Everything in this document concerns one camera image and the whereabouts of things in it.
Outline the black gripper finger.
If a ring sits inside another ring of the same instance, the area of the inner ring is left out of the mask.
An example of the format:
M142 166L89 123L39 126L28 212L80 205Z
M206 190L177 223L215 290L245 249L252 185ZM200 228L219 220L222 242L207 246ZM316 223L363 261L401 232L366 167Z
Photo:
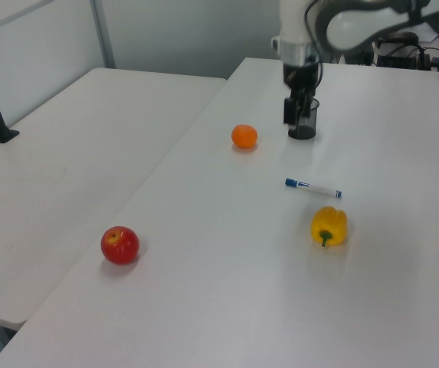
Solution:
M295 126L299 119L299 94L298 90L291 90L290 96L286 97L283 102L283 123L289 126Z
M300 91L300 116L309 117L311 115L311 106L316 93L315 88L306 87Z

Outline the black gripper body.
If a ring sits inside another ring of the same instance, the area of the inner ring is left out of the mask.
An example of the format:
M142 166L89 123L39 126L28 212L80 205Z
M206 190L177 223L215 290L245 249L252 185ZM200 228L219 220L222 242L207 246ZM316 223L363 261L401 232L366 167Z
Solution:
M314 91L318 85L319 63L301 67L283 64L283 82L295 91Z

